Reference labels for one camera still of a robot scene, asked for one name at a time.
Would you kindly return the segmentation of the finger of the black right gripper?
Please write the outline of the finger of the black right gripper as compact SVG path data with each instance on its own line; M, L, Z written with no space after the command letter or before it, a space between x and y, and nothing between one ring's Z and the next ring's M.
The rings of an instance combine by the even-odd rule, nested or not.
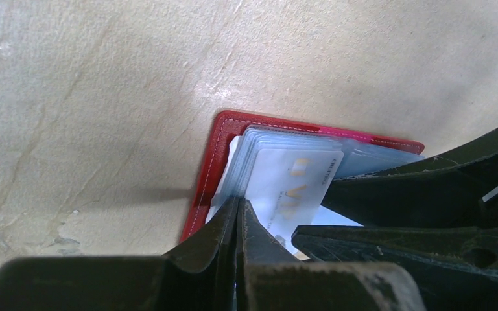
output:
M301 225L292 244L315 261L397 264L428 310L498 310L498 228Z
M415 163L336 179L322 203L365 226L498 227L498 128Z

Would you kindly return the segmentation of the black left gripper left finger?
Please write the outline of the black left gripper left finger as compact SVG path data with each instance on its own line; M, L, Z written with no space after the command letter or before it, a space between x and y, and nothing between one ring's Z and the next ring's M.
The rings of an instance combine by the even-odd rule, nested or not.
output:
M0 310L231 310L232 198L162 255L24 257L0 267Z

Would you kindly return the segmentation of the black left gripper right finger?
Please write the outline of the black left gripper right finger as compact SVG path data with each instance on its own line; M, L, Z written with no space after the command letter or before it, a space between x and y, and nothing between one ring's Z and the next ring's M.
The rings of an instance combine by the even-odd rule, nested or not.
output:
M238 310L425 310L402 267L302 262L259 223L246 199L238 202L237 247Z

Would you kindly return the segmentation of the white VIP credit card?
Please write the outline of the white VIP credit card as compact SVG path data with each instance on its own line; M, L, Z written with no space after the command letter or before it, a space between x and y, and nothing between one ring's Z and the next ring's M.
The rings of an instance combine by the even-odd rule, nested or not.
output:
M344 157L341 150L258 151L244 197L259 223L290 253L291 236L310 224Z

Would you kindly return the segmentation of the red leather card holder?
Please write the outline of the red leather card holder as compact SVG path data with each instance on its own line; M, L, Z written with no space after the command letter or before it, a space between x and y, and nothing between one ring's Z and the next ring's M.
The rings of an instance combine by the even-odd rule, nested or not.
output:
M211 129L182 239L207 224L228 198L245 198L257 153L265 148L341 150L344 157L333 181L419 161L424 145L353 130L222 111L216 116ZM355 225L354 220L330 211L322 202L313 221L306 225Z

